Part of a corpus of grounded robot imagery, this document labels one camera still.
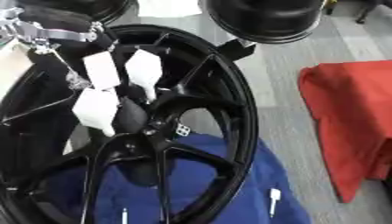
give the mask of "metal bracket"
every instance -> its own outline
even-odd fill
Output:
[[[256,43],[236,38],[220,45],[218,51],[233,61],[243,59],[255,52]]]

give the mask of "black wheel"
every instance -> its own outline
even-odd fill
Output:
[[[155,53],[163,61],[164,76],[156,85],[158,98],[152,104],[144,103],[143,93],[130,87],[119,69],[122,85],[117,93],[137,105],[147,122],[130,133],[117,115],[116,136],[106,138],[91,129],[89,143],[65,154],[67,140],[78,125],[71,107],[79,92],[70,90],[59,76],[31,69],[0,108],[0,212],[10,223],[95,223],[100,183],[112,165],[131,172],[125,176],[136,185],[157,186],[161,207],[157,222],[161,223],[208,223],[240,189],[253,160],[258,128],[254,99],[237,66],[204,39],[184,31],[144,24],[113,31],[120,39],[113,54],[119,67],[137,49]],[[75,60],[71,65],[85,75],[80,64]],[[225,157],[178,141],[179,119],[190,109],[207,109],[213,115],[227,144]],[[178,169],[173,164],[178,159],[208,165],[216,176],[193,203],[174,213],[168,177]],[[86,173],[80,187],[80,216],[70,217],[50,199],[48,179],[79,168]]]

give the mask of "small white tag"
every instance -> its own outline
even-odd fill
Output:
[[[110,52],[99,52],[85,57],[83,61],[95,89],[103,90],[120,85],[120,78]]]
[[[73,106],[73,113],[84,126],[102,130],[107,137],[115,135],[112,127],[118,110],[116,91],[85,88]]]
[[[155,85],[162,77],[161,59],[150,52],[137,50],[125,63],[129,80],[142,87],[149,102],[157,99]]]
[[[0,101],[33,65],[27,52],[28,48],[15,38],[0,49]]]
[[[176,128],[176,134],[182,137],[187,137],[191,133],[191,129],[184,124],[179,123]]]

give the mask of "white peg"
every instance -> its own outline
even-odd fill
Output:
[[[275,188],[272,188],[270,191],[270,197],[271,197],[271,206],[269,208],[269,216],[271,218],[274,217],[275,215],[275,208],[277,206],[277,202],[280,200],[281,198],[281,192]]]

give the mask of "screw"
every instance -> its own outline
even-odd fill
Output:
[[[151,135],[154,135],[155,132],[156,131],[154,129],[147,129],[147,130],[144,131],[144,134],[147,135],[147,136],[151,136]]]
[[[135,145],[130,143],[125,144],[125,147],[127,147],[128,149],[135,149]]]

